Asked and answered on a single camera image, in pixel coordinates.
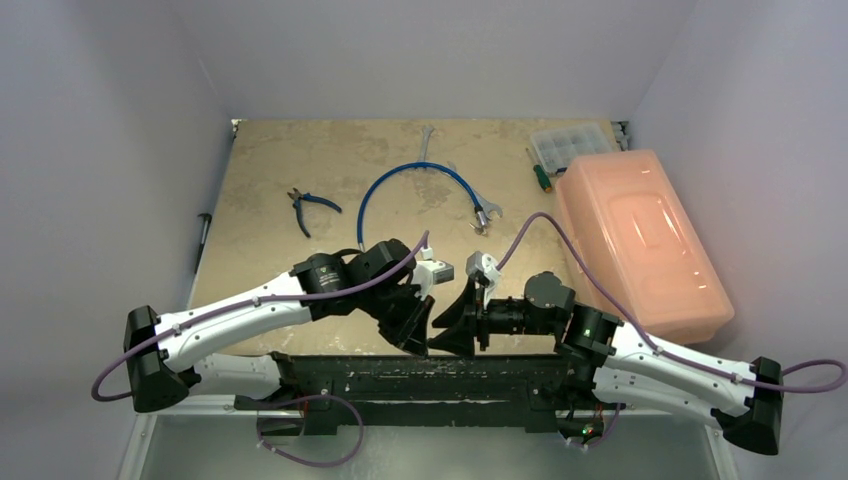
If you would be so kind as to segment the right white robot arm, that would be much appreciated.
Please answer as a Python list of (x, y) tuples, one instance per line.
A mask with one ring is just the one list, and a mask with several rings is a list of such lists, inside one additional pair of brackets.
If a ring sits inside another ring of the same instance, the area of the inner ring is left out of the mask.
[(783, 396), (780, 365), (759, 357), (723, 360), (653, 337), (642, 338), (619, 317), (576, 301), (553, 273), (532, 276), (520, 298), (485, 298), (469, 279), (439, 315), (429, 347), (471, 358), (493, 335), (539, 335), (554, 340), (565, 375), (531, 389), (552, 393), (569, 407), (646, 406), (686, 416), (722, 432), (734, 446), (762, 455), (779, 451)]

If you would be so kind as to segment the silver key bunch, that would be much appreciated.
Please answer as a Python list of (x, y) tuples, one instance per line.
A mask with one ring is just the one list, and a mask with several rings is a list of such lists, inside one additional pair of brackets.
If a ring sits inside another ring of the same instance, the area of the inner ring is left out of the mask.
[(480, 235), (480, 236), (487, 236), (487, 235), (488, 235), (488, 226), (487, 226), (487, 225), (481, 225), (481, 224), (476, 224), (476, 223), (470, 223), (470, 224), (469, 224), (469, 227), (470, 227), (470, 228), (474, 231), (474, 233), (475, 233), (475, 234), (477, 234), (477, 235)]

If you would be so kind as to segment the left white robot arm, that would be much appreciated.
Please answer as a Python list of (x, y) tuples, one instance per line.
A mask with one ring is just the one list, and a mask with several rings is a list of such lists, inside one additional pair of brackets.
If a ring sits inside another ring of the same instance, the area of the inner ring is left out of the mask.
[(192, 310), (138, 307), (128, 314), (124, 336), (133, 407), (150, 413), (221, 390), (287, 408), (298, 395), (294, 377), (277, 371), (269, 356), (239, 358), (222, 349), (356, 310), (376, 320), (390, 345), (424, 357), (430, 291), (453, 278), (453, 267), (433, 259), (429, 248), (415, 258), (403, 242), (390, 239), (367, 251), (313, 254), (258, 287)]

